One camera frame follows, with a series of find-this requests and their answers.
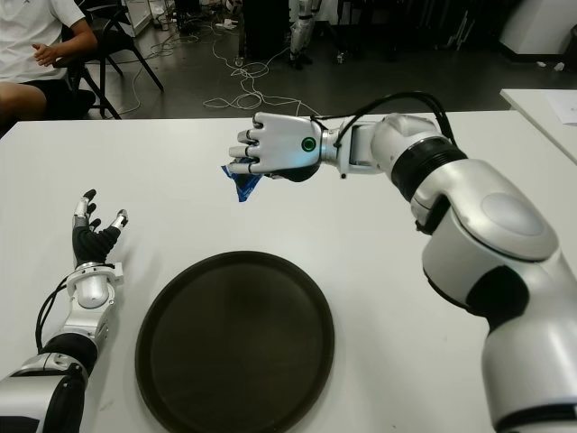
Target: green indicator light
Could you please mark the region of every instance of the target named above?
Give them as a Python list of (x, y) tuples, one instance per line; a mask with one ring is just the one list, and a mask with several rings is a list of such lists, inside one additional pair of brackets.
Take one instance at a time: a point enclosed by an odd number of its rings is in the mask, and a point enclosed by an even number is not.
[(303, 151), (312, 152), (316, 148), (316, 141), (312, 137), (307, 137), (301, 144)]

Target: person's arm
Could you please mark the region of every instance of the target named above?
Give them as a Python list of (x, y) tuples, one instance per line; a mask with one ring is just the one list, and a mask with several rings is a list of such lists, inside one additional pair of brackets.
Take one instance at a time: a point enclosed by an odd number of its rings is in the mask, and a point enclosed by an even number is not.
[(55, 45), (33, 43), (36, 50), (34, 58), (41, 66), (49, 66), (61, 57), (68, 57), (94, 51), (97, 46), (96, 36), (92, 33), (86, 20), (80, 20), (70, 27), (74, 37)]

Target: white table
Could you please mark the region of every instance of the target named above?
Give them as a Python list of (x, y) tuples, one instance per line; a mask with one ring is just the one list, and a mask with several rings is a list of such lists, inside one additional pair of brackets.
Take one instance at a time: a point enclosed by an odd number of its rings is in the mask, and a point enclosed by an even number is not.
[(562, 124), (540, 89), (504, 88), (501, 95), (577, 164), (577, 126)]
[[(514, 111), (450, 118), (461, 147), (516, 182), (558, 229), (569, 263), (577, 263), (574, 204), (563, 193), (577, 183), (572, 163)], [(488, 327), (428, 286), (420, 262), (427, 237), (415, 231), (408, 203), (384, 175), (340, 180), (325, 166), (304, 184), (262, 180), (239, 204), (220, 165), (250, 125), (81, 121), (10, 131), (0, 141), (0, 375), (33, 355), (38, 308), (72, 269), (72, 211), (96, 188), (99, 217), (125, 207), (131, 219), (111, 257), (125, 269), (119, 323), (91, 377), (83, 432), (164, 431), (137, 392), (141, 321), (178, 273), (232, 250), (292, 261), (333, 311), (332, 375), (293, 432), (492, 431), (481, 379)], [(45, 336), (66, 309), (62, 296)]]

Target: paper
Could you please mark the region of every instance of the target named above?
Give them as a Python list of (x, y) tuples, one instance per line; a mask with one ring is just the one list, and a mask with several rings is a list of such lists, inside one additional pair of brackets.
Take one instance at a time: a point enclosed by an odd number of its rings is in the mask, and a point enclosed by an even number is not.
[(543, 94), (563, 124), (577, 126), (577, 90), (543, 90)]

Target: black tray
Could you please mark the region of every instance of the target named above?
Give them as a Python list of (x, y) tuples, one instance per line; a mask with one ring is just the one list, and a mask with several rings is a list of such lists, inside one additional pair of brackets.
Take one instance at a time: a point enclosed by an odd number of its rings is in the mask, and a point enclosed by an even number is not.
[(331, 312), (314, 281), (274, 255), (224, 253), (154, 300), (136, 377), (172, 432), (280, 433), (313, 406), (333, 356)]

